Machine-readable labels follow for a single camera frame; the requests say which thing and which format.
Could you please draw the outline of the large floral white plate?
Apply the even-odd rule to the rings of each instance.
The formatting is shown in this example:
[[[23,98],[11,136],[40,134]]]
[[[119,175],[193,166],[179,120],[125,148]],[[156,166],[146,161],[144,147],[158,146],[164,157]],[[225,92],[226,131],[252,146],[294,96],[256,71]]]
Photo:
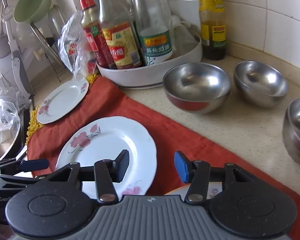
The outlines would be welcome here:
[[[101,118],[75,132],[62,148],[56,169],[73,162],[92,166],[114,160],[122,150],[129,151],[129,167],[123,181],[114,184],[117,195],[146,194],[157,170],[157,148],[142,124],[123,116]]]

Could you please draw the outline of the large steel bowl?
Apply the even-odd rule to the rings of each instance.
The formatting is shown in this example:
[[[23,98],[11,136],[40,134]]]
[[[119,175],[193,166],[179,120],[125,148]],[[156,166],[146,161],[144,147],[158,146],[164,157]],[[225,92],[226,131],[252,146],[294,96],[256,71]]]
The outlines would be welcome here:
[[[183,111],[210,113],[228,99],[231,79],[209,63],[186,63],[169,70],[162,81],[168,100]]]

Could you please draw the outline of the orange-red cloth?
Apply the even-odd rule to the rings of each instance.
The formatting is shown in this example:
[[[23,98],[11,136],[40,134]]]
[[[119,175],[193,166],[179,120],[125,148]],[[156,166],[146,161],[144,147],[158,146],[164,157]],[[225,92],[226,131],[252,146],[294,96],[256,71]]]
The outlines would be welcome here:
[[[211,165],[222,166],[226,162],[234,162],[293,198],[297,205],[298,216],[290,236],[293,239],[300,239],[300,195],[296,192],[222,146],[134,101],[104,77],[90,78],[85,90],[87,95],[82,103],[55,124],[41,125],[37,122],[40,110],[36,108],[31,112],[27,131],[28,156],[30,159],[46,158],[50,162],[47,173],[55,170],[57,158],[67,142],[75,146],[92,144],[86,132],[79,133],[75,140],[71,139],[80,128],[100,118],[123,116],[142,125],[140,129],[133,129],[132,133],[134,135],[145,133],[146,137],[141,141],[143,150],[149,148],[146,141],[154,141],[155,149],[151,153],[154,154],[158,165],[154,183],[150,187],[151,193],[166,193],[181,185],[173,166],[176,150],[182,150],[196,159],[203,158]]]

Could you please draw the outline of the crumpled plastic bag left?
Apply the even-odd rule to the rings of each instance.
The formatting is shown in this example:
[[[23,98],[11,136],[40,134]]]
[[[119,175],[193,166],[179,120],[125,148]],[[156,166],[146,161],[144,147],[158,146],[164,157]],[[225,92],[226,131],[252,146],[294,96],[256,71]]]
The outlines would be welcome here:
[[[14,87],[0,87],[0,145],[12,142],[21,128],[22,110],[29,107],[31,100],[25,98]]]

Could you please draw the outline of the small floral white plate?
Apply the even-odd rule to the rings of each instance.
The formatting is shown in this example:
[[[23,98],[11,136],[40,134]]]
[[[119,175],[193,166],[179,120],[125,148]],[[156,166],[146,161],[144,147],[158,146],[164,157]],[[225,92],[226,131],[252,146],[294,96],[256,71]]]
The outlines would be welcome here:
[[[86,79],[67,81],[53,90],[39,105],[37,121],[53,123],[70,113],[85,97],[89,88]]]

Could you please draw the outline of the white rotating condiment tray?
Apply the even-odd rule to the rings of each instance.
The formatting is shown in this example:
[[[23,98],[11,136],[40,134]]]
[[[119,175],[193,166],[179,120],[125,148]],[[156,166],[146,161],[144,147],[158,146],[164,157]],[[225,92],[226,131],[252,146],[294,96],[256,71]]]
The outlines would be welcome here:
[[[117,86],[125,89],[147,89],[160,87],[165,74],[172,68],[186,63],[200,62],[203,56],[202,40],[199,34],[194,38],[198,41],[190,52],[168,61],[130,69],[108,69],[98,66],[100,74]]]

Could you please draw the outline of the right steel bowl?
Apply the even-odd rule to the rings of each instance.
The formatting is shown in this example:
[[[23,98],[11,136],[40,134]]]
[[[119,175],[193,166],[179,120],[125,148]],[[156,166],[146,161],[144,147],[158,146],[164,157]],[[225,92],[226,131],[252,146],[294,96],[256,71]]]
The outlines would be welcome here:
[[[300,165],[300,99],[291,101],[286,109],[282,137],[287,153]]]

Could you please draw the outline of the middle steel bowl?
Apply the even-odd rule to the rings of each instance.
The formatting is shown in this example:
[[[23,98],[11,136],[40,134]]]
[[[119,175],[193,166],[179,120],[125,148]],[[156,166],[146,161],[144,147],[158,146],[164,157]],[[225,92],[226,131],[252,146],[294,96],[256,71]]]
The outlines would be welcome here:
[[[286,78],[277,69],[258,61],[238,63],[234,83],[244,100],[262,108],[280,104],[289,89]]]

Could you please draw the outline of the yellow cap vinegar bottle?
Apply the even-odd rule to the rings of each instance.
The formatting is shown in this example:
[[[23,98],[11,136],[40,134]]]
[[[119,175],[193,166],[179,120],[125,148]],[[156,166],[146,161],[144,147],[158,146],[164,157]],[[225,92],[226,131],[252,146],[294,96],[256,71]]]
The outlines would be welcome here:
[[[117,69],[142,65],[130,15],[118,0],[98,0],[99,24]]]

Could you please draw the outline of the clear plastic bag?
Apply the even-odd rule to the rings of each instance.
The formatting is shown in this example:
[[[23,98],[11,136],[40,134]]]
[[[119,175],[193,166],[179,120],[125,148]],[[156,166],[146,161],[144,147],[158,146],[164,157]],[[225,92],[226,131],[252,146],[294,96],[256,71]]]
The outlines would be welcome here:
[[[58,39],[58,53],[61,61],[70,70],[73,80],[89,80],[97,70],[93,53],[81,26],[83,12],[74,13],[62,27]]]

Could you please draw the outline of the small clear glass jar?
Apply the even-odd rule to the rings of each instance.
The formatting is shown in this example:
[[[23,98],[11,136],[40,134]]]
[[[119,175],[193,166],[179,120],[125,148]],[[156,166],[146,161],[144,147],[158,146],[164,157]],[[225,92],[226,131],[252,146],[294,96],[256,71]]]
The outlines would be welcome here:
[[[179,57],[192,51],[198,45],[198,41],[183,25],[178,16],[171,16],[174,32],[175,57]]]

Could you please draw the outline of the metal dish rack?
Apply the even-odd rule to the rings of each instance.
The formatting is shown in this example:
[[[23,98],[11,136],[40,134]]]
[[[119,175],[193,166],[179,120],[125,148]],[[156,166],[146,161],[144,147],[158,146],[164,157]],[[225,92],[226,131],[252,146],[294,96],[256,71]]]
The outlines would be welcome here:
[[[34,33],[35,37],[39,40],[42,47],[37,51],[34,51],[34,55],[38,61],[42,59],[43,56],[49,62],[49,65],[60,82],[60,78],[54,68],[50,57],[59,65],[65,66],[61,58],[59,57],[58,49],[58,39],[61,37],[62,28],[65,25],[65,16],[58,5],[53,5],[51,9],[47,13],[48,24],[52,28],[52,37],[44,37],[44,35],[40,32],[40,30],[36,27],[34,23],[30,24],[30,28]]]

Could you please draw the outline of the purple label soy bottle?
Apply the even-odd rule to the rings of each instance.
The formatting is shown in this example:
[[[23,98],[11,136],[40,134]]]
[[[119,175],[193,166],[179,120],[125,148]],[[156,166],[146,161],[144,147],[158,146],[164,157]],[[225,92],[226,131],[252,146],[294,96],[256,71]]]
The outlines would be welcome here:
[[[173,55],[170,29],[159,0],[133,0],[136,28],[147,66],[169,60]]]

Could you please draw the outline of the red label sauce bottle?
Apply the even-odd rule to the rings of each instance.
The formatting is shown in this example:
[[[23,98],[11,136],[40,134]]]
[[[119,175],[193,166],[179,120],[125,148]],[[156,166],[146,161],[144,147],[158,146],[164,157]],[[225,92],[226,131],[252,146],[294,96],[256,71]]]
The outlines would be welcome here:
[[[81,27],[83,28],[86,38],[90,44],[99,66],[113,69],[116,64],[109,51],[108,45],[102,33],[98,22],[98,7],[94,0],[79,0],[83,16]]]

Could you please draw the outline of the green plastic bowl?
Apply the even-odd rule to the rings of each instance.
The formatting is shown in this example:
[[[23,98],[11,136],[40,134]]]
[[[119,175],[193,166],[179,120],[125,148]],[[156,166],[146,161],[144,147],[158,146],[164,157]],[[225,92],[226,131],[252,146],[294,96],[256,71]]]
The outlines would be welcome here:
[[[14,20],[18,24],[41,21],[51,7],[51,0],[19,0],[14,10]]]

